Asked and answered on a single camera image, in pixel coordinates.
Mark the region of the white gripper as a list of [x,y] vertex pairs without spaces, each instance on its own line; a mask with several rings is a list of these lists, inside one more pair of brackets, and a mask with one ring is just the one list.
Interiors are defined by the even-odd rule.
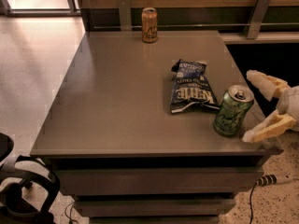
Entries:
[[263,122],[246,131],[242,140],[255,143],[279,136],[289,129],[299,131],[299,86],[290,88],[287,81],[257,70],[249,70],[246,77],[267,101],[279,99],[276,110]]

